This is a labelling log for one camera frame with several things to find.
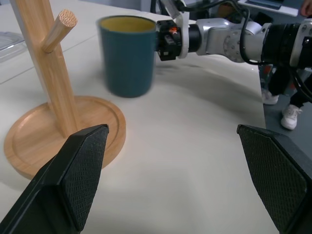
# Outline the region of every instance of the person's leg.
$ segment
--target person's leg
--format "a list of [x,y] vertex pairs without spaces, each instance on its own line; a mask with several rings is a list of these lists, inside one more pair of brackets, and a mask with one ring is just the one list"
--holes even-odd
[[[312,91],[312,75],[304,82],[306,87]],[[301,107],[308,100],[299,92],[292,96],[289,105],[285,108],[281,124],[289,130],[295,129],[297,126],[298,114],[302,112]]]
[[263,104],[275,105],[278,102],[278,95],[284,93],[287,85],[290,81],[290,75],[287,69],[278,67],[276,72],[271,77],[268,85],[268,90],[264,90],[262,93]]

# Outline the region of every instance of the white sneaker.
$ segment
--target white sneaker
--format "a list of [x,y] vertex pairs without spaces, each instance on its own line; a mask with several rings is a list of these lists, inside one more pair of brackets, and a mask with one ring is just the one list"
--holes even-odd
[[289,104],[282,112],[281,124],[284,128],[294,130],[297,126],[298,114],[302,113],[299,107]]
[[262,102],[265,105],[275,105],[278,102],[278,95],[273,96],[269,90],[262,90]]

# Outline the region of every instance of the wooden base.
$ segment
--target wooden base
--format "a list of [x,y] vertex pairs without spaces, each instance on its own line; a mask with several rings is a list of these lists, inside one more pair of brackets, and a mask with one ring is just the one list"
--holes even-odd
[[[106,123],[109,134],[103,167],[120,152],[126,139],[126,122],[118,107],[97,97],[75,97],[82,128]],[[4,152],[12,166],[24,177],[33,178],[54,157],[64,142],[54,114],[47,103],[24,114],[11,127]]]

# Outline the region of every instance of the floor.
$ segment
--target floor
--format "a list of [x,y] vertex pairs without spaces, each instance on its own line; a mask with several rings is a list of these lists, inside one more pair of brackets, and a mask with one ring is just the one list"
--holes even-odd
[[303,113],[298,117],[298,125],[295,130],[288,131],[280,125],[281,110],[287,106],[290,98],[286,96],[280,96],[279,101],[274,106],[264,105],[265,121],[267,129],[285,134],[289,136],[293,142],[299,146],[299,148],[308,156],[312,158],[312,104],[307,103],[302,108]]

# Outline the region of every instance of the cup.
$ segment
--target cup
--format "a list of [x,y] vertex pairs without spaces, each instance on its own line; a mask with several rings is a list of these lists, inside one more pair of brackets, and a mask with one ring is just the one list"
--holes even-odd
[[156,23],[137,16],[111,16],[97,25],[108,89],[125,98],[147,93],[152,85]]

